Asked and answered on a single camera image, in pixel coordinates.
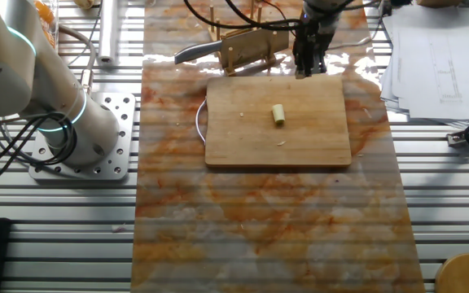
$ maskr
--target kitchen knife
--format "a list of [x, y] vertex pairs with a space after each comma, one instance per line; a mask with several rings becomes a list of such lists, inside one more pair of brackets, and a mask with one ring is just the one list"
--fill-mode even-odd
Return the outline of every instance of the kitchen knife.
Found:
[[229, 65], [229, 48], [233, 48], [233, 66], [238, 67], [251, 63], [270, 54], [285, 50], [289, 47], [289, 34], [287, 31], [273, 31], [257, 29], [247, 33], [240, 33], [216, 42], [194, 45], [175, 54], [175, 64], [190, 61], [219, 51], [223, 68]]

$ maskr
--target food crumb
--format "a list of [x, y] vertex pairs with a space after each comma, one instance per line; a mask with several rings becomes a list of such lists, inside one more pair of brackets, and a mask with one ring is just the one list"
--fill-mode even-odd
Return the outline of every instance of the food crumb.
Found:
[[112, 225], [112, 232], [113, 233], [120, 233], [126, 231], [126, 223], [122, 225]]

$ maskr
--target black cable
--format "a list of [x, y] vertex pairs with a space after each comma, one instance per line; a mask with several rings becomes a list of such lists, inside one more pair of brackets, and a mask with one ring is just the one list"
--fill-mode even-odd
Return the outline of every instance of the black cable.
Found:
[[[277, 21], [259, 23], [247, 17], [240, 9], [238, 9], [238, 7], [231, 0], [225, 0], [225, 1], [236, 15], [238, 15], [242, 20], [245, 20], [247, 23], [253, 25], [253, 27], [255, 28], [263, 28], [263, 29], [274, 30], [274, 31], [291, 31], [291, 30], [295, 30], [299, 28], [304, 28], [307, 26], [307, 24], [304, 24], [299, 19], [289, 19], [289, 20], [285, 19], [285, 20], [277, 20]], [[291, 22], [296, 22], [298, 24], [292, 25], [292, 26], [273, 26], [272, 25], [272, 24], [288, 24]]]
[[[261, 0], [261, 1], [262, 1], [263, 3], [269, 5], [269, 6], [272, 6], [272, 7], [276, 8], [276, 10], [282, 15], [283, 19], [284, 19], [284, 20], [287, 19], [287, 17], [286, 17], [285, 14], [283, 13], [282, 9], [281, 9], [280, 7], [278, 7], [278, 5], [275, 5], [275, 4], [273, 4], [273, 3], [271, 3], [271, 2], [269, 2], [269, 1], [267, 1], [267, 0]], [[292, 33], [292, 35], [293, 35], [294, 37], [296, 37], [296, 33], [294, 33], [293, 31], [291, 31], [291, 33]]]
[[[64, 118], [64, 115], [62, 113], [59, 113], [59, 115], [61, 115], [61, 119]], [[33, 158], [32, 156], [27, 155], [24, 152], [20, 151], [19, 156], [16, 157], [15, 159], [23, 163], [28, 163], [32, 165], [33, 167], [41, 167], [41, 166], [48, 166], [48, 165], [62, 163], [65, 159], [63, 160], [60, 158], [62, 158], [63, 156], [66, 156], [65, 154], [67, 152], [69, 152], [70, 155], [73, 152], [73, 149], [75, 148], [75, 145], [77, 144], [77, 136], [75, 132], [73, 131], [73, 125], [70, 123], [68, 119], [57, 120], [57, 122], [59, 123], [59, 126], [63, 129], [63, 133], [64, 133], [63, 144], [64, 145], [52, 158], [49, 158], [48, 160], [37, 160]], [[5, 140], [8, 143], [11, 143], [11, 138], [8, 137], [7, 130], [3, 128], [2, 123], [0, 123], [0, 130], [2, 132], [3, 138], [5, 138]]]
[[37, 121], [37, 118], [36, 119], [32, 119], [30, 120], [23, 128], [22, 130], [17, 134], [17, 136], [14, 138], [14, 140], [12, 141], [11, 144], [9, 144], [7, 147], [5, 147], [3, 149], [3, 151], [0, 153], [0, 159], [6, 155], [8, 153], [8, 151], [12, 148], [12, 146], [14, 146], [17, 141], [21, 138], [21, 136], [23, 136], [24, 132], [30, 127], [32, 126], [35, 122]]
[[[37, 123], [36, 125], [33, 126], [33, 129], [32, 131], [30, 131], [30, 133], [26, 136], [26, 138], [24, 138], [23, 142], [20, 144], [20, 146], [18, 147], [18, 150], [21, 151], [21, 149], [23, 149], [24, 147], [24, 144], [30, 140], [30, 138], [32, 137], [33, 133], [37, 130], [37, 128], [39, 128], [39, 126], [44, 122], [46, 121], [46, 119], [48, 119], [48, 117], [44, 117], [44, 118], [38, 118], [39, 119], [39, 123]], [[28, 129], [28, 127], [30, 127], [31, 125], [33, 125], [34, 123], [36, 122], [36, 120], [31, 120], [27, 123], [27, 126], [25, 128], [23, 128], [21, 131], [20, 131], [20, 135], [19, 135], [19, 138], [21, 135], [23, 135], [24, 131], [26, 131], [26, 129]], [[15, 138], [15, 141], [13, 141], [13, 143], [15, 144], [18, 140], [18, 137]], [[12, 161], [16, 158], [17, 156], [17, 152], [14, 152], [10, 159], [7, 161], [7, 163], [3, 166], [3, 168], [0, 169], [0, 176], [8, 170], [8, 168], [10, 167], [10, 164], [12, 163]]]
[[[289, 22], [296, 22], [297, 20], [277, 20], [277, 21], [270, 21], [265, 23], [257, 23], [254, 24], [217, 24], [212, 22], [211, 20], [206, 19], [205, 17], [201, 16], [198, 11], [193, 8], [193, 6], [189, 3], [189, 0], [183, 0], [184, 4], [186, 4], [187, 9], [191, 11], [191, 13], [198, 18], [199, 20], [203, 21], [204, 23], [214, 26], [216, 28], [226, 28], [226, 29], [246, 29], [246, 28], [259, 28], [262, 24], [263, 25], [272, 25], [272, 24], [287, 24]], [[271, 27], [270, 30], [293, 30], [295, 27]]]
[[[238, 7], [231, 0], [226, 0], [226, 3], [229, 5], [231, 10], [234, 13], [236, 13], [236, 15], [238, 15], [241, 19], [245, 20], [249, 24], [217, 24], [217, 23], [212, 22], [211, 20], [208, 20], [205, 17], [201, 16], [198, 13], [198, 11], [196, 11], [195, 8], [193, 8], [193, 6], [189, 3], [189, 0], [183, 0], [183, 1], [184, 1], [184, 4], [186, 4], [187, 9], [189, 9], [189, 11], [191, 11], [191, 13], [196, 18], [198, 18], [199, 20], [203, 21], [204, 23], [206, 23], [208, 25], [211, 25], [213, 27], [216, 27], [216, 28], [226, 28], [226, 29], [263, 28], [263, 29], [276, 30], [276, 31], [294, 31], [294, 30], [297, 30], [299, 28], [304, 28], [304, 27], [307, 26], [307, 24], [304, 24], [299, 19], [287, 19], [285, 17], [285, 15], [281, 12], [281, 10], [280, 10], [280, 13], [282, 14], [282, 16], [284, 16], [284, 20], [277, 20], [277, 21], [258, 23], [256, 21], [251, 20], [250, 18], [248, 18], [242, 11], [240, 11], [240, 9], [238, 9]], [[363, 8], [363, 7], [368, 7], [368, 6], [373, 5], [374, 3], [379, 2], [380, 0], [374, 0], [374, 1], [372, 1], [370, 3], [367, 3], [367, 4], [364, 4], [364, 5], [356, 5], [354, 7], [346, 7], [349, 3], [353, 2], [353, 1], [354, 0], [346, 0], [344, 3], [339, 5], [337, 8], [335, 8], [333, 10], [330, 10], [330, 11], [324, 11], [324, 10], [321, 10], [319, 8], [312, 7], [312, 6], [310, 6], [310, 7], [313, 8], [313, 10], [316, 11], [316, 12], [323, 13], [327, 16], [330, 16], [330, 15], [340, 13], [343, 10], [350, 11], [350, 10], [360, 9], [360, 8]], [[264, 2], [267, 3], [267, 4], [270, 4], [273, 7], [275, 7], [275, 5], [273, 5], [270, 2], [267, 2], [267, 1], [264, 1]], [[291, 25], [283, 26], [283, 24], [289, 24], [291, 22], [296, 22], [298, 24], [292, 25], [292, 26]]]
[[48, 160], [43, 160], [43, 161], [37, 161], [39, 163], [38, 165], [48, 165], [48, 164], [57, 164], [60, 163], [64, 160], [66, 160], [75, 150], [75, 146], [77, 145], [77, 136], [73, 132], [73, 126], [70, 120], [66, 119], [66, 116], [63, 113], [58, 113], [58, 112], [51, 112], [47, 113], [44, 116], [39, 116], [36, 118], [32, 118], [23, 128], [20, 130], [20, 132], [17, 134], [15, 138], [13, 138], [8, 146], [4, 147], [1, 142], [0, 142], [0, 147], [3, 148], [3, 151], [0, 153], [0, 159], [10, 153], [11, 148], [13, 148], [16, 143], [21, 139], [23, 134], [33, 125], [33, 129], [30, 131], [30, 133], [23, 139], [22, 143], [19, 144], [19, 146], [15, 149], [13, 153], [11, 153], [10, 159], [7, 161], [7, 163], [0, 169], [0, 176], [8, 170], [10, 164], [14, 160], [25, 160], [25, 159], [20, 159], [18, 156], [20, 154], [23, 154], [22, 149], [24, 147], [24, 144], [30, 140], [32, 137], [33, 133], [48, 119], [56, 120], [59, 125], [63, 128], [64, 135], [66, 139], [69, 141], [66, 141], [65, 145], [61, 148], [58, 154], [54, 155], [54, 157], [48, 159]]

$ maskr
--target white paper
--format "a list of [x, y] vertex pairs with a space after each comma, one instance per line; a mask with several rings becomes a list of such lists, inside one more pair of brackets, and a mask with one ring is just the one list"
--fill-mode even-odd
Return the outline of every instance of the white paper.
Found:
[[469, 119], [469, 11], [404, 7], [392, 20], [399, 106], [413, 118]]

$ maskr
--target wooden cutting board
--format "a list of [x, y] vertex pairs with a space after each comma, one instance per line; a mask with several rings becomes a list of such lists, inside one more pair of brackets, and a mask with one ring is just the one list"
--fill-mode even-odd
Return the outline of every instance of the wooden cutting board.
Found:
[[[218, 77], [208, 83], [210, 166], [348, 166], [341, 77]], [[285, 123], [271, 108], [282, 104]]]

